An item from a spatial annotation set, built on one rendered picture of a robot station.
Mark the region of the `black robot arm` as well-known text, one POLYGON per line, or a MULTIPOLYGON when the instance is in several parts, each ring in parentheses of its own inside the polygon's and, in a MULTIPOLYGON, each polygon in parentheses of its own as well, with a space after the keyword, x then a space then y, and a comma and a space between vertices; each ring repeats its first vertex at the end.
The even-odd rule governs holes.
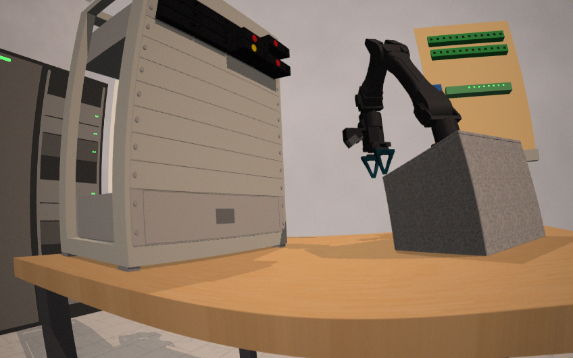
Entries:
POLYGON ((365 46, 370 53, 370 63, 366 78, 355 95, 356 107, 362 112, 357 128, 343 130, 343 142, 348 149, 361 140, 363 147, 371 142, 380 142, 376 127, 383 127, 381 113, 377 111, 384 108, 382 95, 387 70, 407 91, 421 125, 432 129, 435 144, 460 130, 458 122, 461 115, 445 93, 431 85, 412 63, 406 45, 395 40, 385 40, 383 44, 376 39, 366 39, 365 46))

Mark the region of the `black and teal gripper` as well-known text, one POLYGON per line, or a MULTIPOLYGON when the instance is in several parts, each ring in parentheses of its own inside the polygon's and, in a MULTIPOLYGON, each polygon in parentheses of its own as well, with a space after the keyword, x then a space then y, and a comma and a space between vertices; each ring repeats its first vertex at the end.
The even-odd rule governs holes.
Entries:
POLYGON ((384 141, 384 132, 383 132, 383 128, 376 127, 378 128, 378 134, 379 134, 379 141, 380 142, 371 142, 369 145, 366 145, 365 147, 363 147, 363 152, 368 152, 368 153, 374 153, 374 154, 368 154, 366 156, 362 156, 361 160, 363 161, 364 165, 366 166, 371 178, 375 178, 377 175, 377 171, 378 171, 378 165, 381 169, 382 174, 387 174, 388 170, 389 170, 389 166, 391 164, 391 160, 393 158, 394 149, 389 149, 388 147, 391 147, 391 142, 385 142, 384 141), (384 169, 383 164, 382 164, 382 160, 381 160, 381 155, 388 155, 388 160, 387 160, 387 165, 386 168, 384 169), (375 168, 374 168, 374 173, 372 173, 370 166, 368 164, 367 161, 375 161, 375 168))

